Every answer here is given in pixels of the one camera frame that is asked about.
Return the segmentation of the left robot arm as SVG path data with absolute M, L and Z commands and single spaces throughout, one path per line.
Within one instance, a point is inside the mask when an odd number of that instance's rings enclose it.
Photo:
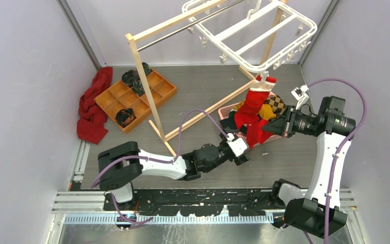
M 149 153 L 129 141 L 100 153 L 99 174 L 92 187 L 111 192 L 123 210 L 135 206 L 132 181 L 140 175 L 162 176 L 173 180 L 191 181 L 226 161 L 241 165 L 249 160 L 249 145 L 243 138 L 224 138 L 218 146 L 205 144 L 199 149 L 169 157 Z

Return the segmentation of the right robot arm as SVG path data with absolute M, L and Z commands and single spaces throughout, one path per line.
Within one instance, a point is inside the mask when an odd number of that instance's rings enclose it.
M 285 208 L 285 224 L 322 239 L 347 221 L 347 214 L 340 211 L 339 188 L 356 122 L 345 116 L 344 105 L 342 98 L 324 97 L 318 114 L 311 115 L 289 106 L 279 118 L 262 127 L 284 138 L 295 133 L 316 137 L 317 156 L 308 190 L 303 192 L 298 184 L 281 178 L 274 182 L 269 197 L 273 207 Z

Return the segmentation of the red santa sock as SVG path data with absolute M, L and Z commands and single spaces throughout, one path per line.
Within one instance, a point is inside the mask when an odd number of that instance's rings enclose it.
M 269 97 L 277 79 L 267 77 L 263 79 L 258 75 L 252 82 L 245 100 L 240 104 L 235 114 L 237 128 L 253 124 L 261 120 L 258 115 L 264 101 Z
M 247 125 L 246 141 L 249 148 L 254 148 L 258 144 L 263 144 L 274 134 L 269 131 L 264 131 L 263 126 L 267 125 L 267 120 L 260 120 L 253 124 Z

